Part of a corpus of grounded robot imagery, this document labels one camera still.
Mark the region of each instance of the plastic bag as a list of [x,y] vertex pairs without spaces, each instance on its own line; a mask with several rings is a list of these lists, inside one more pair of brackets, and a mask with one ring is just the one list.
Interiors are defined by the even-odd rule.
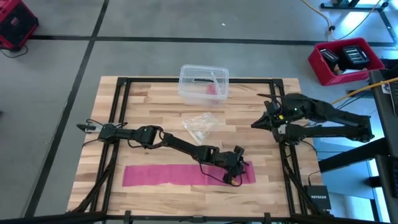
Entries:
[[182,121],[184,128],[188,130],[199,145],[203,144],[218,123],[217,118],[211,113],[204,113],[196,118]]

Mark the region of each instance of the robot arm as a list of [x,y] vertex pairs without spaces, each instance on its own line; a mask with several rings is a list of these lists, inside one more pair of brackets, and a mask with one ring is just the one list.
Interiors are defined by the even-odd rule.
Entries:
[[[159,134],[161,142],[154,144],[156,135]],[[120,139],[133,140],[138,142],[145,149],[157,149],[159,147],[171,147],[180,152],[192,156],[192,159],[200,164],[207,164],[223,168],[227,173],[223,182],[232,185],[233,179],[244,173],[243,152],[244,149],[236,146],[234,152],[220,152],[214,146],[195,146],[182,139],[176,138],[173,134],[165,133],[159,126],[142,126],[138,129],[122,129],[114,124],[104,124],[98,135],[98,140],[108,144],[114,144]]]
[[[297,144],[307,137],[346,137],[353,141],[369,142],[372,134],[369,116],[362,116],[335,109],[324,101],[306,97],[300,93],[282,98],[280,107],[265,101],[267,111],[251,127],[271,131],[277,142]],[[310,119],[322,123],[332,121],[343,124],[338,127],[303,127],[291,122]]]

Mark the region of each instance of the butcher block tabletop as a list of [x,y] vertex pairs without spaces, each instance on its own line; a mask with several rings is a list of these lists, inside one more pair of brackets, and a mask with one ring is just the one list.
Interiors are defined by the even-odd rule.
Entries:
[[[107,123],[117,79],[118,77],[101,78],[91,119]],[[299,81],[296,78],[284,78],[283,81],[286,93],[300,92]],[[217,146],[221,152],[233,151],[235,145],[243,147],[244,160],[253,163],[256,183],[243,184],[240,187],[173,184],[123,187],[126,166],[198,163],[189,155],[175,149],[130,148],[127,141],[122,140],[108,214],[124,215],[124,211],[130,210],[134,215],[262,217],[264,213],[269,212],[272,217],[289,217],[279,146],[270,132],[250,127],[265,110],[264,100],[267,99],[256,96],[257,93],[270,94],[269,85],[230,83],[226,103],[205,108],[186,105],[178,94],[178,83],[131,83],[124,119],[128,124],[124,128],[137,129],[140,126],[157,125],[178,138],[197,144],[183,127],[182,121],[210,112],[220,123],[205,144]],[[121,100],[116,114],[119,114],[120,104]],[[87,134],[85,141],[94,140],[97,135]],[[77,207],[94,186],[102,148],[102,142],[89,143],[83,147],[68,210]],[[305,185],[308,175],[319,170],[317,156],[306,144],[300,144],[296,150],[302,182]],[[320,174],[311,175],[311,182],[322,184]],[[102,207],[103,189],[104,187],[99,195],[97,210]],[[298,194],[293,184],[292,189],[295,210],[299,213]]]

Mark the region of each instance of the concrete floor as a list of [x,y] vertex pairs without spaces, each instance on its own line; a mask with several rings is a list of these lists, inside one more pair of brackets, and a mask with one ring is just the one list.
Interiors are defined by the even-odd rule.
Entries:
[[[39,18],[35,35],[89,37],[103,0],[25,0]],[[317,6],[321,0],[309,1]],[[398,3],[386,15],[398,30]],[[354,28],[367,12],[324,11],[336,36]],[[98,36],[201,37],[325,41],[327,24],[300,1],[109,0]],[[392,43],[377,12],[350,37]],[[52,142],[55,129],[88,46],[87,40],[30,40],[29,53],[0,55],[0,219],[20,217]],[[398,58],[394,47],[373,47],[380,57]],[[332,101],[366,82],[321,86],[308,64],[312,45],[211,44],[96,41],[85,68],[58,153],[36,215],[63,213],[75,178],[84,134],[76,128],[90,117],[103,75],[173,75],[184,64],[229,69],[231,77],[298,78],[303,92]]]

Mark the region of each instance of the pink cloth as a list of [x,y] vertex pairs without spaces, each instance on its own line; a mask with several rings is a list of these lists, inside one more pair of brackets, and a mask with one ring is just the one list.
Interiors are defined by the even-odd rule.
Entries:
[[[242,175],[243,184],[256,182],[252,162],[244,167]],[[203,171],[219,180],[223,179],[226,170],[202,165]],[[240,177],[235,178],[236,184],[241,182]],[[199,164],[170,164],[170,165],[143,165],[126,166],[123,176],[123,187],[140,185],[158,185],[171,183],[175,185],[226,185],[208,177],[200,172]]]

